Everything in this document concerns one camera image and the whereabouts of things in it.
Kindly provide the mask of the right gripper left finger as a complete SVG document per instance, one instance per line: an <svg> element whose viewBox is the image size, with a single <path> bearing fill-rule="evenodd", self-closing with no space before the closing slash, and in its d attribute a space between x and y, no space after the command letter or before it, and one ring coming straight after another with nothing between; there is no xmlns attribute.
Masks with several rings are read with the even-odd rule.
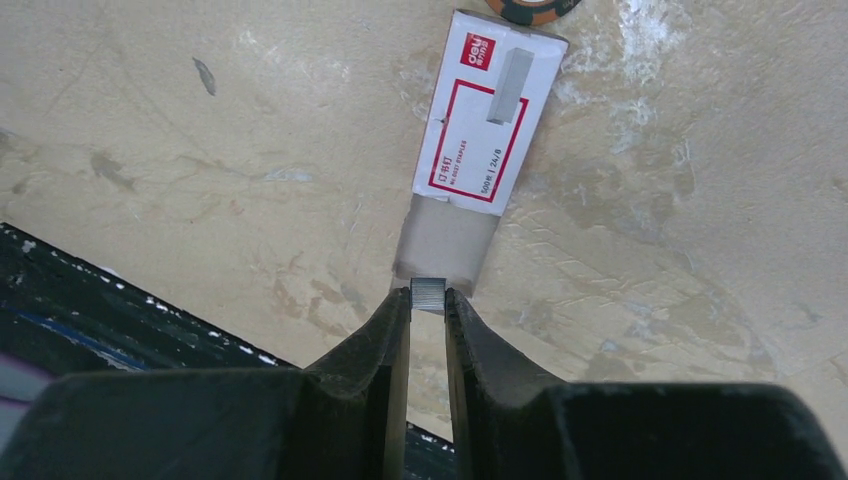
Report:
<svg viewBox="0 0 848 480"><path fill-rule="evenodd" d="M50 384L1 456L5 479L399 479L411 293L391 291L304 369L167 369Z"/></svg>

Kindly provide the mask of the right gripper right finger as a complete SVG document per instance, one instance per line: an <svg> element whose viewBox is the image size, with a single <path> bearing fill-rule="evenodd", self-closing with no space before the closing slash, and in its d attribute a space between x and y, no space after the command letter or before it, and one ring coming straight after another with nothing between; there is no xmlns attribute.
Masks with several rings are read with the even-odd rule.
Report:
<svg viewBox="0 0 848 480"><path fill-rule="evenodd" d="M445 294L462 479L843 479L806 404L763 383L567 382Z"/></svg>

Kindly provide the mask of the staple strip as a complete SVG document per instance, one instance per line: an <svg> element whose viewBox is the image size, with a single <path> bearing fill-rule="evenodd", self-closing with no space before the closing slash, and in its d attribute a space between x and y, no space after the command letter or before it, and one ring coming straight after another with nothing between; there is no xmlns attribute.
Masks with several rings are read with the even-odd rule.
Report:
<svg viewBox="0 0 848 480"><path fill-rule="evenodd" d="M410 280L411 307L434 314L443 314L446 304L445 278L415 277Z"/></svg>

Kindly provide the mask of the staple box with clear lid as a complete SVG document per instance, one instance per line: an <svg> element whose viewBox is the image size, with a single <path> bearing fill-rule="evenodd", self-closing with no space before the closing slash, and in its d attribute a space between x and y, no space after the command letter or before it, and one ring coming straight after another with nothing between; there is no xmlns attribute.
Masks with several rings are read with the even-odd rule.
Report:
<svg viewBox="0 0 848 480"><path fill-rule="evenodd" d="M451 17L392 284L472 296L569 43L477 12Z"/></svg>

